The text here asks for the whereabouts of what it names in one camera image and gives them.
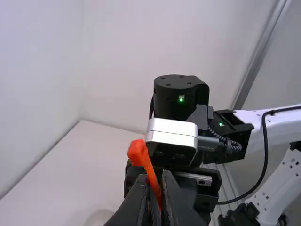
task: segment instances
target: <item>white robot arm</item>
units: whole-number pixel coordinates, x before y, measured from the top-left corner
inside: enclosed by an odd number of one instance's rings
[[[263,150],[264,139],[261,124],[262,115],[270,110],[286,109],[293,105],[258,111],[236,111],[235,116],[244,123],[254,125],[246,154]],[[269,146],[301,141],[301,109],[284,111],[266,116],[267,137]],[[275,226],[287,206],[301,193],[301,148],[291,146],[285,157],[262,185],[262,187],[245,201],[258,210],[255,221],[260,226]]]

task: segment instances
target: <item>orange object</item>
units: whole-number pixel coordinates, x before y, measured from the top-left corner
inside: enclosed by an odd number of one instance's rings
[[[133,166],[143,166],[147,174],[147,178],[150,181],[150,185],[155,192],[159,208],[161,210],[162,197],[161,189],[157,176],[149,158],[149,152],[146,147],[144,140],[133,140],[127,152],[128,158],[130,159]]]

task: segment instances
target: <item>white wall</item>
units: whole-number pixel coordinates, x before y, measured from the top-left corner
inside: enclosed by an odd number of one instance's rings
[[[301,103],[301,1],[293,0],[279,23],[263,64],[243,109],[264,109]],[[266,178],[284,157],[289,144],[270,147]],[[258,180],[263,166],[262,152],[228,164],[240,194]],[[300,225],[301,197],[289,209],[290,225]]]
[[[275,1],[86,0],[85,118],[145,130],[154,78],[196,75],[229,108]]]
[[[0,1],[0,197],[79,119],[83,1]]]

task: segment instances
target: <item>cable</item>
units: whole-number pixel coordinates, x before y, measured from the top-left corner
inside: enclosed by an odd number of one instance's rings
[[[239,152],[242,150],[242,146],[239,142],[236,142],[234,140],[231,140],[229,138],[225,138],[222,137],[221,135],[217,134],[216,132],[213,131],[213,129],[211,129],[211,127],[208,127],[208,131],[216,138],[218,138],[220,141],[222,141],[224,143],[224,147],[226,148],[226,150],[228,151],[228,154],[232,154],[231,152],[229,152],[230,150],[233,152]]]
[[[152,118],[152,113],[154,112],[154,95],[151,97],[151,101],[150,101],[150,115],[149,115],[149,119]]]
[[[264,163],[263,163],[263,168],[262,168],[261,175],[260,175],[257,183],[249,191],[247,191],[246,193],[244,193],[244,194],[242,194],[239,197],[236,197],[234,199],[231,199],[231,200],[228,200],[228,201],[217,202],[217,205],[225,205],[225,204],[236,202],[240,199],[243,199],[243,198],[247,197],[249,194],[251,194],[253,191],[255,191],[258,188],[258,186],[262,182],[262,180],[265,176],[265,173],[267,171],[268,160],[269,160],[268,135],[267,135],[267,125],[266,125],[266,122],[265,122],[265,117],[267,115],[275,115],[276,113],[279,113],[279,112],[286,112],[286,111],[292,111],[292,110],[297,110],[297,109],[301,109],[301,106],[287,107],[287,108],[282,108],[282,109],[271,110],[271,111],[265,112],[262,115],[261,123],[262,123],[263,141],[264,141]]]

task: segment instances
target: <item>white floor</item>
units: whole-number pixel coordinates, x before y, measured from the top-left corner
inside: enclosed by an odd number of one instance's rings
[[[123,201],[127,148],[143,135],[79,122],[1,201],[0,226],[102,225]],[[223,165],[220,200],[237,195]],[[217,217],[237,203],[217,206]]]

